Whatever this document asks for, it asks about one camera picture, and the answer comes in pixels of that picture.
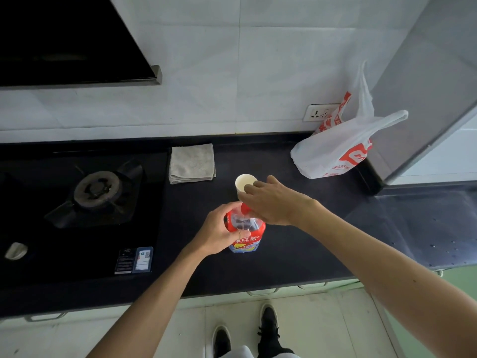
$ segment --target shoe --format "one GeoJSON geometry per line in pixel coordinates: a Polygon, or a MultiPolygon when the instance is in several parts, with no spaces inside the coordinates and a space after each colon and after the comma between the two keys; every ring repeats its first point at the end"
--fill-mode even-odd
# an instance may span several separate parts
{"type": "Polygon", "coordinates": [[[230,333],[227,327],[219,325],[215,328],[212,336],[212,349],[214,351],[214,358],[219,358],[232,350],[230,333]]]}
{"type": "Polygon", "coordinates": [[[262,337],[260,341],[280,338],[277,313],[271,304],[264,304],[262,306],[259,329],[258,335],[262,337]]]}

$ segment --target stove knob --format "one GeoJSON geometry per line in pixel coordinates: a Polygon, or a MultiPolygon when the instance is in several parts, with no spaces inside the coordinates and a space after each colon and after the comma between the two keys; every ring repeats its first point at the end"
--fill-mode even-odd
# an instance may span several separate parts
{"type": "Polygon", "coordinates": [[[14,242],[12,245],[10,245],[9,249],[5,253],[5,259],[9,260],[19,260],[28,251],[28,246],[24,245],[20,242],[14,242]]]}

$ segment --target red bottle cap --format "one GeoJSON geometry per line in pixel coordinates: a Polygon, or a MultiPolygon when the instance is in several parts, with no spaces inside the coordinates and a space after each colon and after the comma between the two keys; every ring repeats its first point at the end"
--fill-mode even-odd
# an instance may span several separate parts
{"type": "Polygon", "coordinates": [[[247,215],[250,211],[252,211],[252,209],[242,202],[242,205],[241,205],[241,207],[240,207],[240,211],[241,211],[244,215],[247,215]]]}

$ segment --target paper cup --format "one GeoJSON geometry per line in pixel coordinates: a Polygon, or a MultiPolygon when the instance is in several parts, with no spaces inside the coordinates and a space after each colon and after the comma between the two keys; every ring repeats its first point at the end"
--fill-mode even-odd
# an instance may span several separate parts
{"type": "Polygon", "coordinates": [[[237,196],[239,192],[245,192],[243,190],[243,187],[245,187],[245,185],[253,185],[253,183],[256,180],[257,179],[252,175],[245,174],[245,175],[238,176],[237,179],[235,180],[235,188],[237,189],[237,196]]]}

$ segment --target green wall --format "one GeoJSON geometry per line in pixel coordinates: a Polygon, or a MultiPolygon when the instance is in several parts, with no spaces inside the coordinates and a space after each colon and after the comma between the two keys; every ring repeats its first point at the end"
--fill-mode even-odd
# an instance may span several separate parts
{"type": "MultiPolygon", "coordinates": [[[[477,300],[477,265],[445,270],[443,279],[462,289],[477,300]]],[[[435,358],[435,356],[408,333],[390,313],[387,313],[387,315],[407,358],[435,358]]]]}

